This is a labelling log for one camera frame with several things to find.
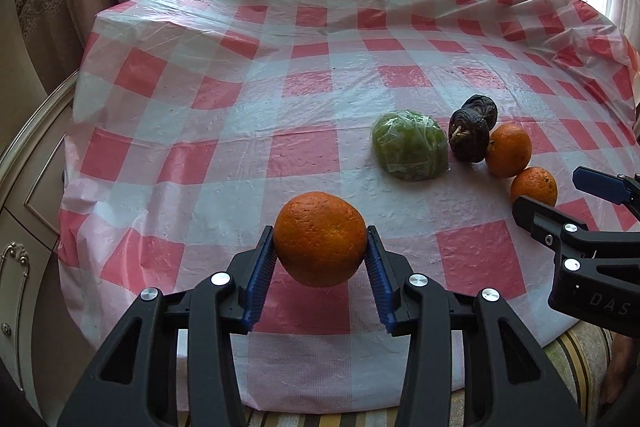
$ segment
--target cabinet door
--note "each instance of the cabinet door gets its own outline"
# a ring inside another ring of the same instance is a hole
[[[63,137],[70,117],[71,108],[66,106],[34,148],[4,202],[12,215],[48,248],[54,247],[60,234]]]
[[[31,330],[51,252],[6,209],[0,212],[0,357],[39,413],[31,370]]]

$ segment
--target wall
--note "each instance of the wall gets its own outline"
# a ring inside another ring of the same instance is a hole
[[[14,0],[0,0],[0,152],[45,97],[22,40]]]

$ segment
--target drawer handle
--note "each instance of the drawer handle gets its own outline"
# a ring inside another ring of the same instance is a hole
[[[0,256],[0,278],[2,277],[2,269],[4,268],[4,263],[7,258],[13,259],[20,265],[20,267],[22,267],[20,294],[18,295],[18,303],[15,307],[14,357],[15,368],[18,373],[18,388],[20,389],[20,391],[24,392],[24,388],[22,386],[22,371],[20,370],[20,328],[18,327],[18,325],[20,324],[20,313],[22,312],[22,296],[24,295],[24,288],[27,284],[27,279],[29,278],[29,269],[31,265],[29,262],[29,254],[24,248],[24,245],[21,245],[20,243],[9,243],[6,247],[4,247],[4,250],[2,250],[2,255]],[[0,329],[2,330],[2,333],[5,334],[5,336],[11,336],[12,331],[9,324],[2,323]]]

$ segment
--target checkered tablecloth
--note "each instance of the checkered tablecloth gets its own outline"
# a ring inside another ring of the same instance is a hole
[[[574,320],[546,298],[552,252],[511,218],[509,182],[450,157],[429,182],[387,176],[370,126],[410,108],[444,128],[495,100],[592,229],[637,227],[576,191],[578,165],[631,174],[638,55],[577,0],[135,0],[102,12],[86,47],[60,212],[61,280],[98,346],[146,286],[195,286],[252,248],[281,206],[336,194],[385,246],[461,293],[494,287],[542,343]],[[398,403],[408,349],[378,322],[364,269],[313,289],[276,267],[261,322],[234,338],[251,407],[340,412]],[[186,339],[178,346],[186,407]],[[462,341],[454,335],[454,387]]]

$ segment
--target black dried fruit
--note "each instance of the black dried fruit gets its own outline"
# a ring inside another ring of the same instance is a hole
[[[489,127],[478,111],[463,107],[449,120],[449,146],[453,156],[461,162],[478,163],[484,160],[489,147]]]
[[[498,120],[498,108],[495,106],[495,102],[484,94],[475,94],[465,103],[462,104],[462,109],[471,108],[475,109],[484,118],[484,121],[491,131],[494,128],[495,122]]]

